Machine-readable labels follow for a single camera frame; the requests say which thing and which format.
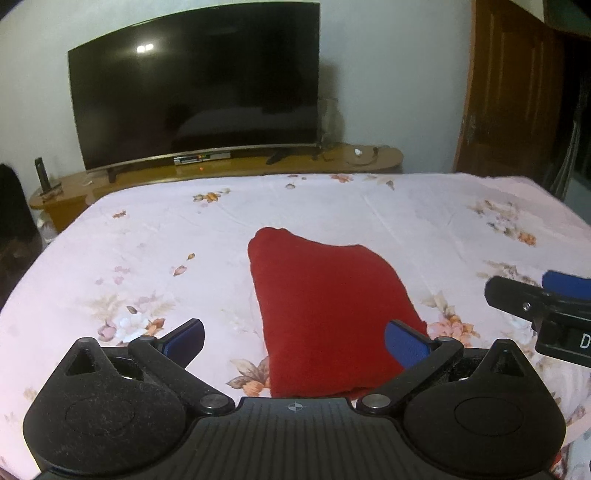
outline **folded red towel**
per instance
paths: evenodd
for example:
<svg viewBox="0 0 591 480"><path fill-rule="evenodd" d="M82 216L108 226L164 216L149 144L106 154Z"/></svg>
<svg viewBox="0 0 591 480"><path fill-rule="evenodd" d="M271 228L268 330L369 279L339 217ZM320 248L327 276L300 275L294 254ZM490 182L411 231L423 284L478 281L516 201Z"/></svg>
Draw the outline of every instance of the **folded red towel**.
<svg viewBox="0 0 591 480"><path fill-rule="evenodd" d="M336 247L263 228L248 245L274 397L377 387L403 368L384 329L426 326L394 269L361 245Z"/></svg>

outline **bed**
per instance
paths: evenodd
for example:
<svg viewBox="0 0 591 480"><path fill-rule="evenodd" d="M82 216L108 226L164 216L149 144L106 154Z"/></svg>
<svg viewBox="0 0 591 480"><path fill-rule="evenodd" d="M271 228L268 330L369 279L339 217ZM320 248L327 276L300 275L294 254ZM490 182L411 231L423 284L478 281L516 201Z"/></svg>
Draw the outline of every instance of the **bed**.
<svg viewBox="0 0 591 480"><path fill-rule="evenodd" d="M432 337L473 347L516 341L568 424L557 473L591 478L579 466L589 449L591 370L537 354L530 324L483 296L493 275L530 284L547 270L591 277L591 228L529 180L464 174L200 179L98 200L49 245L0 313L0 467L22 480L38 472L22 420L80 337L115 346L198 317L206 343L187 369L236 401L268 396L246 250L266 226L380 255Z"/></svg>

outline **curved tv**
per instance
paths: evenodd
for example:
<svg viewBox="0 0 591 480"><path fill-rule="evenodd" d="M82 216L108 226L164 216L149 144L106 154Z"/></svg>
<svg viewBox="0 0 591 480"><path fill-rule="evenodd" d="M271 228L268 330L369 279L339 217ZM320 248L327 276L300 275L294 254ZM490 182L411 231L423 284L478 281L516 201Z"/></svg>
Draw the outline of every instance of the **curved tv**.
<svg viewBox="0 0 591 480"><path fill-rule="evenodd" d="M156 18L69 52L87 170L316 145L320 6L270 2Z"/></svg>

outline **tv stand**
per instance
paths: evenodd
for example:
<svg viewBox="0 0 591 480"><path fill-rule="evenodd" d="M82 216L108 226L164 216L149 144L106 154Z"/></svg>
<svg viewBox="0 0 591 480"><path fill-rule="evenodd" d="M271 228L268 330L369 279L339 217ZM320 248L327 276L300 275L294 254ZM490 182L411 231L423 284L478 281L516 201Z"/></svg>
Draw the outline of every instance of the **tv stand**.
<svg viewBox="0 0 591 480"><path fill-rule="evenodd" d="M283 159L274 166L268 164L269 157L260 154L256 157L244 156L188 165L171 165L170 159L166 159L167 164L163 161L162 165L151 168L137 169L132 165L122 165L110 167L106 171L83 171L61 178L62 191L53 196L44 195L41 189L38 189L31 196L29 205L35 210L45 210L57 231L61 232L99 198L139 185L212 177L274 174L393 173L402 163L400 150L391 147L380 147L377 157L368 165L351 163L348 159L355 156L355 148L355 145L342 144L320 154L300 154L296 150L285 152L286 149L281 149L271 156Z"/></svg>

